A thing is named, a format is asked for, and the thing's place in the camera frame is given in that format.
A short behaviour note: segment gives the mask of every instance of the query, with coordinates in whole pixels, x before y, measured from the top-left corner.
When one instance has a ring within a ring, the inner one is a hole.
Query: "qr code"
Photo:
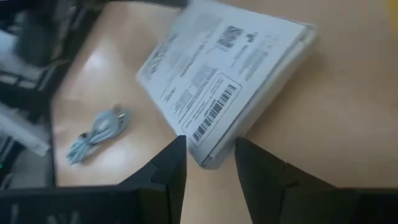
[[[220,45],[230,49],[234,46],[236,39],[243,33],[243,29],[237,28],[235,26],[228,26],[221,38],[217,41]]]

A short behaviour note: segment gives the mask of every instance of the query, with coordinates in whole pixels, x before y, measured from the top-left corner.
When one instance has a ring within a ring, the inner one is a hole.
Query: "white box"
[[[137,74],[202,167],[217,168],[317,36],[308,24],[194,1]]]

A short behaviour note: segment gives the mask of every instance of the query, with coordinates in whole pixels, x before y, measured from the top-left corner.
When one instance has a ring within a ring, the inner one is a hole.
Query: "black plastic object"
[[[337,189],[243,138],[235,156],[253,224],[398,223],[398,189]]]
[[[187,175],[179,136],[119,185],[0,192],[0,223],[177,224]]]

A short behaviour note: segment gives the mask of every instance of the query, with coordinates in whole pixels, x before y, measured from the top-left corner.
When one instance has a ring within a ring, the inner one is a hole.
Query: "wooden desk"
[[[398,41],[388,30],[387,1],[229,3],[317,24],[321,36],[247,137],[340,187],[398,187]],[[104,10],[53,102],[58,185],[117,184],[175,137],[135,75],[177,14],[126,2]],[[133,110],[129,129],[70,167],[70,144],[115,103]],[[182,223],[249,220],[234,157],[208,171],[189,156]]]

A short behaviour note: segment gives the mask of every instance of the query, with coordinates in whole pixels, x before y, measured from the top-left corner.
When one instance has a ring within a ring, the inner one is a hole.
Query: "white paper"
[[[194,1],[137,79],[191,150],[210,152],[305,26]]]

